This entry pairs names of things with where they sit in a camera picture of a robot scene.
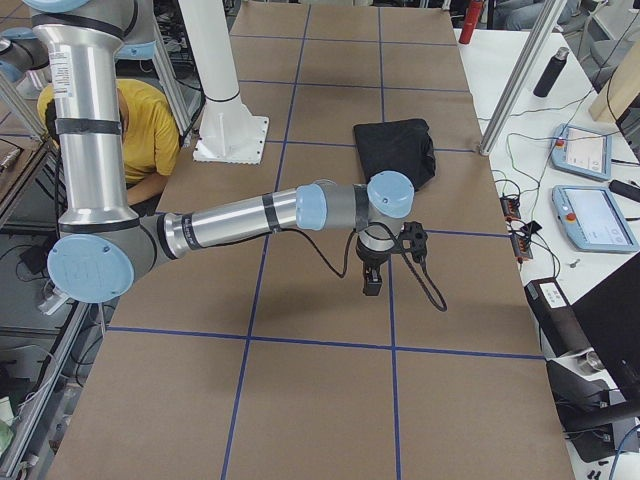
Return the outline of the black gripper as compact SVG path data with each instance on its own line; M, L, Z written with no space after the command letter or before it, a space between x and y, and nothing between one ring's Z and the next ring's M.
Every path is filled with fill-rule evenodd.
M427 240L428 234L419 222L405 222L398 232L385 223L373 222L359 232L356 253L363 263L363 294L380 294L380 269L392 255L410 254L412 262L426 272Z

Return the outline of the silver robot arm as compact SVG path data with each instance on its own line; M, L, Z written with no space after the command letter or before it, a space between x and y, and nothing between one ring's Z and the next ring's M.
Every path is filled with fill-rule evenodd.
M48 272L71 298L111 300L190 251L280 231L349 229L367 294L376 290L379 266L404 253L414 187L396 171L363 184L321 180L209 210L158 212L176 166L179 130L162 91L118 79L115 70L120 59L155 55L152 4L33 1L29 8L52 76L38 110L60 149L66 187L67 208Z

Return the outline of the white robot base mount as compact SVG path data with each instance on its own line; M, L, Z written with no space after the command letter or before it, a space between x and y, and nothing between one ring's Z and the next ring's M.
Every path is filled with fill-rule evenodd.
M269 119L242 101L223 3L184 0L179 7L205 97L193 158L260 163Z

